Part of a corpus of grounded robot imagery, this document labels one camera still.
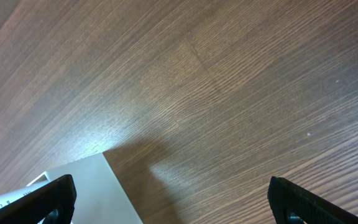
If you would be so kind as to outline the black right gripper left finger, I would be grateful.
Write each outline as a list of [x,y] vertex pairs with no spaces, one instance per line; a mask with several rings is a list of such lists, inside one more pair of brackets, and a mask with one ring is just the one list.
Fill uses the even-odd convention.
[[73,177],[63,175],[0,209],[0,224],[70,224],[75,210]]

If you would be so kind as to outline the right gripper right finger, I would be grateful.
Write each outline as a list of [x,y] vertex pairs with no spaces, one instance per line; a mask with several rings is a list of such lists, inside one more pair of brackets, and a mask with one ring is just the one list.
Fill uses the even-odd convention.
[[358,217],[283,177],[271,177],[268,202],[277,224],[358,223]]

